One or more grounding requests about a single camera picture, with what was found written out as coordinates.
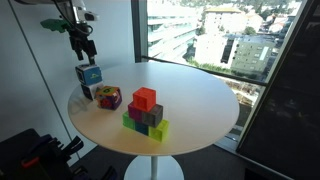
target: purple cube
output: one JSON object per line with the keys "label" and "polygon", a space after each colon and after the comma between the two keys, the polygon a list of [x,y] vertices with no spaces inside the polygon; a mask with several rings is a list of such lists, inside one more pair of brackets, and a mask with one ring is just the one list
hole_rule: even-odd
{"label": "purple cube", "polygon": [[129,117],[136,122],[142,122],[142,111],[135,108],[133,102],[128,105]]}

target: yellow-green block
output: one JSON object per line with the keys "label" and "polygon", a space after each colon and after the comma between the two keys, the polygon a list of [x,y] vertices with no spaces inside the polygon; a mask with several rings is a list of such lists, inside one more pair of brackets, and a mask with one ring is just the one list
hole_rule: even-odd
{"label": "yellow-green block", "polygon": [[162,119],[156,128],[149,126],[149,137],[163,141],[168,134],[169,121]]}
{"label": "yellow-green block", "polygon": [[122,114],[122,124],[127,128],[135,130],[135,122],[129,117],[128,111]]}

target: gray floor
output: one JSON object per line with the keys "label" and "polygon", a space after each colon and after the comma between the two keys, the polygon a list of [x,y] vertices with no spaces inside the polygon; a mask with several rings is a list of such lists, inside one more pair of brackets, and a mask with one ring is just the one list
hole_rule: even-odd
{"label": "gray floor", "polygon": [[[270,171],[260,166],[256,166],[245,161],[238,156],[231,154],[224,149],[215,145],[209,146],[202,150],[173,156],[180,164],[184,173],[185,180],[283,180]],[[86,167],[92,179],[100,179],[109,166],[113,166],[117,173],[118,179],[123,179],[126,168],[135,156],[125,155],[104,149],[97,146],[71,168],[75,169],[80,165]],[[245,172],[246,169],[259,174],[261,177],[249,178]]]}

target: wall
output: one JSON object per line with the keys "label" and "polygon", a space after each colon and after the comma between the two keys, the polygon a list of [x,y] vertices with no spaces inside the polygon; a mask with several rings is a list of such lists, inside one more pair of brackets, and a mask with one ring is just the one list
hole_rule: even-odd
{"label": "wall", "polygon": [[[99,21],[89,23],[94,29],[89,39],[96,44],[96,63],[102,69],[134,63],[130,1],[90,0],[85,3],[88,10],[100,15]],[[54,5],[1,1],[0,12],[3,22],[0,28],[0,140],[27,128],[35,128],[40,135],[49,133],[65,144],[70,141],[68,134],[71,138],[77,135],[85,143],[79,155],[85,155],[95,144],[73,127],[67,103],[73,89],[79,85],[74,67],[88,61],[77,60],[67,33],[41,27],[42,20],[58,19]]]}

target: colored block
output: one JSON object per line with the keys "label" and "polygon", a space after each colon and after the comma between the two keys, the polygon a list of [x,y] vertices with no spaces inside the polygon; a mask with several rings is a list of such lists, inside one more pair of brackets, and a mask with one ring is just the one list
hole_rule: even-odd
{"label": "colored block", "polygon": [[148,134],[149,134],[149,126],[147,126],[143,123],[135,122],[135,129],[139,133],[142,133],[146,136],[148,136]]}
{"label": "colored block", "polygon": [[123,126],[135,130],[135,121],[129,117],[128,111],[122,114]]}
{"label": "colored block", "polygon": [[104,86],[96,92],[95,99],[97,100],[100,108],[115,110],[122,102],[120,88]]}
{"label": "colored block", "polygon": [[135,108],[149,112],[156,104],[156,91],[141,87],[133,93],[133,105]]}
{"label": "colored block", "polygon": [[133,106],[133,102],[128,105],[129,117],[137,122],[142,122],[142,111]]}
{"label": "colored block", "polygon": [[103,88],[103,83],[102,81],[92,84],[90,86],[86,86],[81,84],[82,92],[84,96],[86,96],[88,99],[93,100],[97,91],[97,88]]}
{"label": "colored block", "polygon": [[163,117],[163,106],[156,104],[149,112],[142,112],[142,122],[148,126],[157,127]]}
{"label": "colored block", "polygon": [[166,138],[168,128],[169,121],[163,119],[156,128],[149,126],[149,137],[161,142]]}
{"label": "colored block", "polygon": [[79,81],[83,85],[92,85],[102,81],[101,70],[97,65],[82,64],[76,66]]}

